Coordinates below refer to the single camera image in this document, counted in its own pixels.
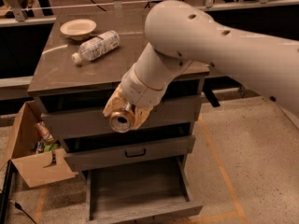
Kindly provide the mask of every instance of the desk top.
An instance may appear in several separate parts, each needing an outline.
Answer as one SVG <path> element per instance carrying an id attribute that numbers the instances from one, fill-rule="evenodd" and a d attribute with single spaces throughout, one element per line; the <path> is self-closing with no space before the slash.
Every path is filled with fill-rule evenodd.
<path id="1" fill-rule="evenodd" d="M 143 33 L 148 9 L 98 12 L 89 15 L 66 15 L 57 18 L 29 86 L 31 96 L 67 93 L 82 90 L 101 90 L 115 86 L 137 61 L 147 45 Z M 115 30 L 121 45 L 93 62 L 75 66 L 71 55 L 78 51 L 81 42 L 73 41 L 60 33 L 63 23 L 74 19 L 91 19 L 99 34 Z M 207 75 L 202 63 L 192 63 L 183 76 Z"/>

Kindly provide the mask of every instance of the cardboard box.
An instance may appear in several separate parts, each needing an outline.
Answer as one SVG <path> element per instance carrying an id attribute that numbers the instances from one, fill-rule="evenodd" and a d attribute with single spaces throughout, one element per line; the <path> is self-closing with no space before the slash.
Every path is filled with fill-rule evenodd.
<path id="1" fill-rule="evenodd" d="M 32 155 L 35 143 L 40 140 L 35 124 L 40 121 L 40 110 L 35 102 L 25 103 L 15 118 L 7 142 L 7 150 L 0 168 L 11 159 L 26 184 L 32 188 L 73 178 L 64 160 L 65 150 L 56 149 L 56 163 L 52 152 Z"/>

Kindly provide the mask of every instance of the plastic bottle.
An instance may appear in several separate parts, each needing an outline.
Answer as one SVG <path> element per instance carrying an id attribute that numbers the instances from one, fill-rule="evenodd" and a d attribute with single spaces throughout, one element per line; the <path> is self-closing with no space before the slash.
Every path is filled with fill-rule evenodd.
<path id="1" fill-rule="evenodd" d="M 111 30 L 82 43 L 78 52 L 72 55 L 72 59 L 76 65 L 81 65 L 82 60 L 93 61 L 115 49 L 120 44 L 121 40 L 119 35 Z"/>

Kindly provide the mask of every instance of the bowl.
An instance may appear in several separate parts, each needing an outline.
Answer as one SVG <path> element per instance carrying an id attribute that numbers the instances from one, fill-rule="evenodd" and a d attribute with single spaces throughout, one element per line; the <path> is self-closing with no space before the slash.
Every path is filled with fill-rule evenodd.
<path id="1" fill-rule="evenodd" d="M 96 23 L 92 20 L 78 19 L 66 22 L 61 26 L 60 31 L 63 35 L 71 37 L 74 40 L 82 41 L 91 36 Z"/>

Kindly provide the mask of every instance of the drawer handle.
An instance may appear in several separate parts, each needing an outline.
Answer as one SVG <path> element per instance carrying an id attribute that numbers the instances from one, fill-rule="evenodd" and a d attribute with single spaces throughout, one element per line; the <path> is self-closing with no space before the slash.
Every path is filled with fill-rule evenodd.
<path id="1" fill-rule="evenodd" d="M 128 154 L 127 151 L 124 152 L 125 157 L 127 157 L 127 158 L 134 158 L 134 157 L 144 156 L 144 155 L 146 155 L 146 153 L 147 153 L 147 150 L 145 148 L 143 148 L 140 153 Z"/>

